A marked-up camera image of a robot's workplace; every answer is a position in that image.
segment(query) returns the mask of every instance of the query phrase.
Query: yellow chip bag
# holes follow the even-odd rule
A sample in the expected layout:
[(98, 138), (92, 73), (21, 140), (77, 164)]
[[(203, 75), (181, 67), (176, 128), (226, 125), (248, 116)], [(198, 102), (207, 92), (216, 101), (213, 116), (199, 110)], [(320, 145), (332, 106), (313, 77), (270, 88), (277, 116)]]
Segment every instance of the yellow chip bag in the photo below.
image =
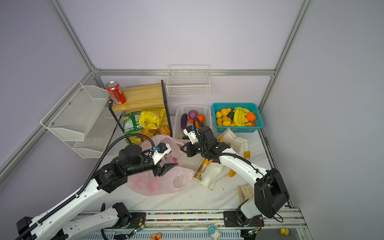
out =
[(158, 129), (165, 112), (165, 108), (144, 109), (140, 113), (139, 124), (145, 129)]

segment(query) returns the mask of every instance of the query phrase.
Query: bunch of bananas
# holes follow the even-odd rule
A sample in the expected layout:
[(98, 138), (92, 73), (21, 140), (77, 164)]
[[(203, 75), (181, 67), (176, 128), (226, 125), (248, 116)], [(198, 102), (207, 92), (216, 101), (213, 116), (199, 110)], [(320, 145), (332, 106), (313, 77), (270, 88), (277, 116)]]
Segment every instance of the bunch of bananas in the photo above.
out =
[(245, 116), (250, 113), (250, 111), (246, 108), (237, 107), (235, 108), (235, 116), (233, 117), (233, 122), (238, 127), (245, 126)]

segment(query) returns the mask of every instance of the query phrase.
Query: wooden board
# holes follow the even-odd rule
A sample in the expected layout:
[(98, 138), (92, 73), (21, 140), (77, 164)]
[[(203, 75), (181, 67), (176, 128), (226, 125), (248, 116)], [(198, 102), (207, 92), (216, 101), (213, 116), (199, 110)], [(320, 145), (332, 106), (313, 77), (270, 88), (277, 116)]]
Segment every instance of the wooden board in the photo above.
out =
[(145, 108), (164, 108), (164, 99), (161, 83), (124, 88), (124, 95), (127, 101), (124, 104), (113, 104), (112, 110), (114, 112), (126, 111), (132, 113), (141, 111)]

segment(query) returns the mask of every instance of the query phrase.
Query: pink plastic bag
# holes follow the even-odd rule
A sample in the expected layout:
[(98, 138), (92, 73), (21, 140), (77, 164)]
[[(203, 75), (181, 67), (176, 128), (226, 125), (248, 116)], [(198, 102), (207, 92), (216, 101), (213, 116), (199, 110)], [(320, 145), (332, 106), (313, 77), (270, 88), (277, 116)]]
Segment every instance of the pink plastic bag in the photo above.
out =
[[(155, 143), (155, 146), (163, 142), (168, 143), (172, 149), (172, 152), (167, 154), (165, 158), (161, 160), (160, 166), (163, 166), (164, 163), (177, 163), (181, 157), (187, 156), (184, 152), (180, 150), (180, 147), (184, 145), (183, 142), (175, 140), (174, 138), (171, 138), (170, 136), (165, 134), (155, 135), (151, 139)], [(143, 149), (143, 151), (150, 149), (151, 147), (152, 145), (149, 141), (144, 141), (143, 144), (141, 144), (141, 148)]]
[[(153, 142), (157, 146), (160, 142), (168, 143), (172, 151), (165, 156), (160, 162), (160, 166), (164, 163), (177, 163), (180, 158), (187, 155), (180, 150), (184, 145), (183, 142), (177, 141), (168, 135), (155, 135), (152, 137)], [(141, 145), (143, 151), (150, 149), (152, 146), (149, 141), (144, 141)], [(128, 180), (128, 187), (144, 196), (170, 194), (180, 191), (195, 174), (195, 171), (184, 167), (173, 167), (164, 176), (155, 177), (152, 171), (142, 172), (131, 176)]]
[(155, 177), (152, 171), (130, 177), (127, 185), (135, 193), (144, 196), (170, 194), (180, 191), (193, 177), (195, 171), (184, 167), (173, 167), (164, 176)]

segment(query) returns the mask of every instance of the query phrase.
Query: can top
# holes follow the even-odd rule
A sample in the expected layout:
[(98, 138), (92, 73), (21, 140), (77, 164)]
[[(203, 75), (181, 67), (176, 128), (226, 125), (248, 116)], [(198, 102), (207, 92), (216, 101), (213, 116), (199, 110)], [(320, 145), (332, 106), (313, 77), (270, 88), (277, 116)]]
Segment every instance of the can top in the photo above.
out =
[(113, 87), (116, 87), (118, 85), (118, 83), (117, 82), (109, 82), (109, 83), (107, 83), (107, 87), (108, 88), (113, 88)]

